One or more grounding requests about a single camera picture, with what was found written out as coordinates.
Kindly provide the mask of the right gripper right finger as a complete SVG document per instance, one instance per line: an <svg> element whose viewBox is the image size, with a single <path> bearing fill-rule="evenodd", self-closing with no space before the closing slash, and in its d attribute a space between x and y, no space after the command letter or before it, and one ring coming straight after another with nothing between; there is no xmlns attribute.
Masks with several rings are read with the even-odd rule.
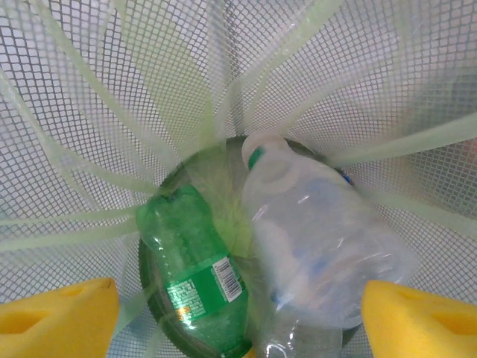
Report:
<svg viewBox="0 0 477 358"><path fill-rule="evenodd" d="M372 280L361 316L374 357L476 356L473 304Z"/></svg>

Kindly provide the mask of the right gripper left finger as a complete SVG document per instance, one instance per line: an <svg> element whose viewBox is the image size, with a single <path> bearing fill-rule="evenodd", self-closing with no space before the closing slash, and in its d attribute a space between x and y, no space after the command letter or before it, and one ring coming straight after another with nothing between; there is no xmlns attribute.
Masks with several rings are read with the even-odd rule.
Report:
<svg viewBox="0 0 477 358"><path fill-rule="evenodd" d="M105 357L120 303L101 277L1 305L2 357Z"/></svg>

